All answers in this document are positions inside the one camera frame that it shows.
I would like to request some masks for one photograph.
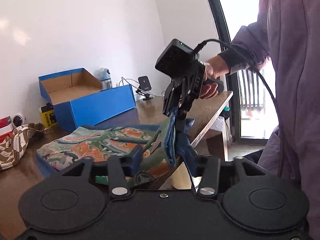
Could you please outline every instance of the green patterned fabric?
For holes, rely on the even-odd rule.
[[[106,130],[79,127],[70,135],[43,145],[37,150],[37,154],[60,171],[85,156],[91,156],[95,162],[100,162],[108,160],[111,155],[127,155],[140,144],[144,151],[140,171],[134,178],[127,178],[130,187],[137,186],[158,178],[169,170],[170,160],[167,156],[174,153],[174,146],[172,143],[168,152],[169,148],[164,146],[164,141],[168,135],[175,135],[170,119],[162,122],[158,130],[148,130],[146,125],[143,129],[140,126]],[[108,184],[107,177],[96,177],[96,181]]]

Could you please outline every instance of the brown and white bag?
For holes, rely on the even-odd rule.
[[[42,123],[28,123],[15,128],[11,138],[6,137],[3,142],[0,142],[0,171],[16,165],[25,154],[31,137],[43,132]]]

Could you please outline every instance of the yellow package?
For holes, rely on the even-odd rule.
[[[53,106],[51,104],[47,104],[46,106],[43,106],[39,108],[40,115],[42,118],[42,123],[46,128],[53,127],[57,125],[57,119],[54,115]]]

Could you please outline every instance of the wooden table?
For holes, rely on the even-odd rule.
[[[192,147],[196,147],[231,97],[232,91],[228,91],[215,98],[194,101],[187,115],[195,119],[194,125],[187,133]],[[162,114],[162,106],[163,98],[160,97],[148,101],[140,100],[135,109],[115,116],[105,123],[115,126],[156,124],[167,118]],[[14,239],[26,229],[18,211],[19,198],[26,190],[44,179],[36,166],[35,150],[68,134],[70,132],[59,127],[51,129],[45,137],[29,143],[25,155],[16,166],[0,172],[0,233],[7,240]],[[159,188],[172,172],[150,184],[150,188]]]

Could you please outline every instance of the white wall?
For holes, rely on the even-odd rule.
[[[114,85],[147,75],[160,94],[164,47],[155,0],[0,0],[0,118],[39,121],[38,76],[73,68],[107,67]]]
[[[177,38],[191,48],[209,38],[218,39],[208,0],[156,0],[165,45]],[[200,52],[205,61],[218,53],[217,43],[208,43]]]

